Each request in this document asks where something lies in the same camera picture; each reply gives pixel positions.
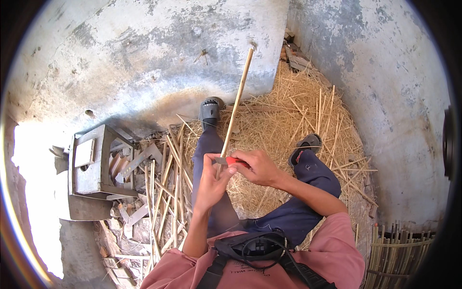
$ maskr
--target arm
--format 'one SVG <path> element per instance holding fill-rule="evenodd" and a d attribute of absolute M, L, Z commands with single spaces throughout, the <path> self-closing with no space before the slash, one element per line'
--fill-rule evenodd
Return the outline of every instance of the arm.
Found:
<path fill-rule="evenodd" d="M 224 169 L 217 180 L 215 178 L 217 169 L 215 165 L 212 166 L 212 160 L 219 156 L 220 154 L 204 155 L 201 183 L 197 191 L 191 225 L 183 245 L 183 253 L 190 257 L 199 258 L 207 252 L 207 225 L 210 210 L 221 199 L 229 180 L 237 171 L 235 167 Z"/>
<path fill-rule="evenodd" d="M 348 212 L 345 204 L 331 194 L 312 185 L 303 183 L 276 167 L 264 151 L 244 152 L 237 150 L 231 154 L 234 158 L 246 161 L 250 169 L 240 164 L 233 164 L 237 171 L 250 182 L 283 190 L 297 197 L 315 212 L 322 216 L 330 216 L 340 212 Z"/>

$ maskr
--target navy blue pants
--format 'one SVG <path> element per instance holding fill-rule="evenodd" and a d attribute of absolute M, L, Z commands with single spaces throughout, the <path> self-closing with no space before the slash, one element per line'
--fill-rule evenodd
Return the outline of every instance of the navy blue pants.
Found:
<path fill-rule="evenodd" d="M 223 141 L 216 128 L 208 126 L 197 142 L 193 156 L 193 192 L 191 202 L 194 207 L 197 190 L 201 181 L 204 166 L 204 154 L 219 154 Z M 321 162 L 316 155 L 306 149 L 300 155 L 294 167 L 297 179 L 320 188 L 336 197 L 340 196 L 340 183 L 334 173 Z M 207 237 L 213 237 L 226 231 L 271 232 L 274 228 L 284 231 L 293 246 L 303 242 L 306 235 L 319 223 L 322 216 L 296 197 L 292 197 L 272 212 L 258 219 L 239 220 L 233 209 L 228 193 L 212 207 L 208 221 Z"/>

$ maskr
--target sandal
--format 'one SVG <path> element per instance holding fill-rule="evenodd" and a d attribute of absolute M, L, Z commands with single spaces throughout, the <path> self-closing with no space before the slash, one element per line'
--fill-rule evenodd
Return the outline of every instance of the sandal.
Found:
<path fill-rule="evenodd" d="M 222 107 L 223 101 L 216 97 L 209 97 L 201 102 L 199 120 L 202 122 L 202 131 L 205 131 L 208 126 L 216 127 L 218 125 Z"/>
<path fill-rule="evenodd" d="M 297 142 L 297 149 L 295 149 L 289 157 L 288 163 L 293 168 L 297 163 L 302 151 L 306 149 L 312 150 L 315 154 L 319 152 L 322 146 L 322 140 L 317 134 L 307 135 L 304 139 Z"/>

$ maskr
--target bright light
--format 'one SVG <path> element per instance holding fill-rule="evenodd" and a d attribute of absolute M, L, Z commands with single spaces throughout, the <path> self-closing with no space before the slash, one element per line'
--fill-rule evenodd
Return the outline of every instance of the bright light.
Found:
<path fill-rule="evenodd" d="M 23 123 L 15 128 L 14 156 L 19 173 L 26 180 L 26 202 L 32 237 L 48 271 L 63 278 L 60 222 L 55 213 L 55 158 L 48 151 L 56 128 L 44 123 Z"/>

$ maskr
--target dry straw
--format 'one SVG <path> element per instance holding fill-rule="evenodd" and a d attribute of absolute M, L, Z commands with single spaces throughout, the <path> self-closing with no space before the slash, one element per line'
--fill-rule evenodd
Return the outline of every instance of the dry straw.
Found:
<path fill-rule="evenodd" d="M 281 170 L 293 174 L 287 163 L 289 155 L 299 140 L 316 132 L 323 141 L 317 156 L 334 169 L 342 187 L 340 200 L 349 208 L 353 227 L 361 222 L 366 225 L 365 212 L 372 204 L 359 191 L 364 193 L 363 182 L 369 174 L 368 160 L 340 96 L 333 87 L 318 81 L 316 73 L 316 70 L 295 73 L 285 62 L 280 62 L 273 90 L 269 94 L 241 102 L 240 105 L 248 108 L 257 105 L 267 109 L 262 109 L 264 112 L 239 110 L 229 152 L 235 149 L 265 150 Z M 225 138 L 230 116 L 230 111 L 221 112 L 218 132 L 222 139 Z M 191 158 L 201 133 L 198 120 L 189 122 L 188 128 L 185 128 L 184 149 L 191 171 Z M 349 154 L 353 154 L 355 160 L 359 161 L 345 166 L 349 163 Z M 230 181 L 228 194 L 240 219 L 261 217 L 290 197 L 283 191 L 251 184 L 240 174 Z M 309 241 L 310 234 L 299 248 L 306 249 Z"/>

